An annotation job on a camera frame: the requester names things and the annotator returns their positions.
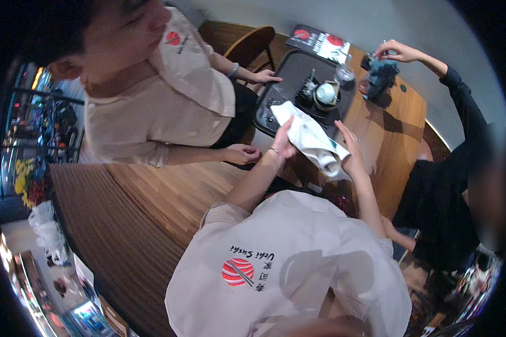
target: woman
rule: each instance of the woman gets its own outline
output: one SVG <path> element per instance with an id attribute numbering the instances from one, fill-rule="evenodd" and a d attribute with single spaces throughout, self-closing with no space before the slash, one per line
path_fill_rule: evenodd
<path id="1" fill-rule="evenodd" d="M 407 286 L 391 259 L 392 243 L 356 137 L 341 122 L 336 126 L 350 152 L 342 167 L 356 187 L 360 219 L 300 192 L 278 192 L 259 205 L 296 154 L 287 136 L 291 123 L 279 128 L 270 150 L 223 202 L 210 208 L 176 267 L 165 303 L 178 336 L 348 335 L 360 328 L 355 320 L 365 321 L 375 336 L 405 333 Z M 329 291 L 334 304 L 326 300 Z M 317 320 L 338 316 L 337 326 Z"/>
<path id="2" fill-rule="evenodd" d="M 53 2 L 25 54 L 48 65 L 55 79 L 81 78 L 86 136 L 96 155 L 155 167 L 256 162 L 259 150 L 236 143 L 257 96 L 227 76 L 282 80 L 215 53 L 160 0 Z"/>

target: black tray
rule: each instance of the black tray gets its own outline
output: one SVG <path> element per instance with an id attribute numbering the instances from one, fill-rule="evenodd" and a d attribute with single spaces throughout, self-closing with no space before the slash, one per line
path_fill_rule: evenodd
<path id="1" fill-rule="evenodd" d="M 336 72 L 335 63 L 309 52 L 291 50 L 285 54 L 275 71 L 275 76 L 282 77 L 283 82 L 267 85 L 263 94 L 257 100 L 258 108 L 253 120 L 257 129 L 272 137 L 276 135 L 279 124 L 270 110 L 270 105 L 283 104 L 285 101 L 291 101 L 297 105 L 295 103 L 296 92 L 302 86 L 303 80 L 311 74 L 313 68 L 315 68 L 315 78 L 320 83 L 333 80 L 333 75 Z M 320 116 L 310 113 L 310 116 L 320 124 L 329 137 L 334 138 L 336 136 L 337 128 L 333 122 L 336 120 L 344 121 L 355 92 L 356 82 L 353 81 L 351 85 L 339 89 L 338 96 L 340 95 L 341 99 L 338 107 L 330 112 L 322 111 L 324 118 L 319 118 Z"/>

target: wooden chair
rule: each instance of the wooden chair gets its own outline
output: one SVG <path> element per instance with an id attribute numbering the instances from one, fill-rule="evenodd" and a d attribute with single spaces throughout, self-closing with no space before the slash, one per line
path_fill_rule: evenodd
<path id="1" fill-rule="evenodd" d="M 275 70 L 276 65 L 270 52 L 270 42 L 275 36 L 276 31 L 273 27 L 257 28 L 236 41 L 223 56 L 232 62 L 237 62 L 243 68 L 247 68 L 263 51 L 266 51 L 268 62 L 256 67 L 252 72 L 255 73 L 267 65 L 270 65 L 271 70 Z"/>

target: chair backrest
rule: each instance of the chair backrest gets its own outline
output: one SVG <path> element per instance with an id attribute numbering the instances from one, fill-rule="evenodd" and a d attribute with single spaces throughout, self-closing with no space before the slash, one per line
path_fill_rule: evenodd
<path id="1" fill-rule="evenodd" d="M 225 52 L 224 57 L 232 62 L 237 62 L 243 68 L 247 68 L 262 52 L 266 50 L 270 42 L 276 36 L 273 27 L 264 26 L 257 28 L 241 37 Z"/>

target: person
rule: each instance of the person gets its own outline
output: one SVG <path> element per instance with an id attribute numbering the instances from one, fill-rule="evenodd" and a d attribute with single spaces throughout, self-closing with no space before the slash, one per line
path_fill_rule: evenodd
<path id="1" fill-rule="evenodd" d="M 205 214 L 176 266 L 165 305 L 178 336 L 364 332 L 352 322 L 375 336 L 405 333 L 407 286 L 392 259 L 356 136 L 341 122 L 336 126 L 350 153 L 342 168 L 356 187 L 360 219 L 304 192 L 280 191 L 259 204 L 297 152 L 287 136 L 291 123 L 279 128 L 270 150 Z"/>
<path id="2" fill-rule="evenodd" d="M 24 54 L 48 66 L 55 80 L 80 78 L 86 137 L 96 155 L 155 167 L 258 161 L 258 149 L 238 144 L 257 96 L 227 75 L 282 81 L 273 71 L 251 73 L 214 52 L 161 0 L 53 2 L 49 8 Z"/>
<path id="3" fill-rule="evenodd" d="M 441 162 L 417 160 L 393 221 L 383 218 L 388 237 L 432 267 L 458 270 L 480 241 L 492 251 L 506 246 L 506 128 L 491 123 L 471 89 L 451 66 L 395 40 L 375 56 L 419 61 L 446 85 L 458 111 L 465 141 Z M 394 227 L 417 228 L 417 240 Z"/>

